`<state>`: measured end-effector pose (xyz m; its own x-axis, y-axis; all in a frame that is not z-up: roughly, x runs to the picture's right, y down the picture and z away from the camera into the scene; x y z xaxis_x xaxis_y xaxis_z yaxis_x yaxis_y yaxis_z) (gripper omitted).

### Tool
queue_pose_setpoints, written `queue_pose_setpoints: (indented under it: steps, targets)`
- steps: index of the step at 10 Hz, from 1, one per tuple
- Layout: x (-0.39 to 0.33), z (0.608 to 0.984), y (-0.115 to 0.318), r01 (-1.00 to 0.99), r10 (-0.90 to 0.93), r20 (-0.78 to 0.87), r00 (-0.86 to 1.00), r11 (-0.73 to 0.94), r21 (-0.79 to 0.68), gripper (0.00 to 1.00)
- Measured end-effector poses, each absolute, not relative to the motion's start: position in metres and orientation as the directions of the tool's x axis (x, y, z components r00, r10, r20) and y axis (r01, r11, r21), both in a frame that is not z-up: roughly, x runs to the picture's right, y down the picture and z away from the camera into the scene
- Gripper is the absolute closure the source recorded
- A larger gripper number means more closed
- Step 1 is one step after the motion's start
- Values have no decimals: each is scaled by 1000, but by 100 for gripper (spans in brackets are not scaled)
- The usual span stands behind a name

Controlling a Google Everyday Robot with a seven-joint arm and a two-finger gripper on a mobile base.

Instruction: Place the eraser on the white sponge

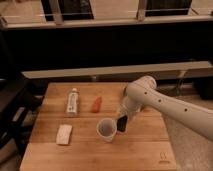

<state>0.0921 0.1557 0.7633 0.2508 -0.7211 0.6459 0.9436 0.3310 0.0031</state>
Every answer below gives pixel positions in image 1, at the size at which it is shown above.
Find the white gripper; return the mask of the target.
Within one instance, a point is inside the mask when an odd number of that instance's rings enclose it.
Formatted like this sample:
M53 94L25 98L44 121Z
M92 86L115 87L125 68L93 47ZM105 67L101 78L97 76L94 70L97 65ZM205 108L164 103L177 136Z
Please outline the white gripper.
M117 120L117 130L124 132L126 130L127 121L140 112L141 104L130 97L125 97L120 105L120 115L122 116Z

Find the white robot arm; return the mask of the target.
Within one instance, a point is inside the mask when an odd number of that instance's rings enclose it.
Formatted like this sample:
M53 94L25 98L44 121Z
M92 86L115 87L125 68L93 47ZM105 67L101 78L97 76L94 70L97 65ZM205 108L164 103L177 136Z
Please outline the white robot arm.
M161 94L156 88L151 76L143 76L126 86L118 110L118 131L126 130L128 121L141 107L150 106L213 141L213 110Z

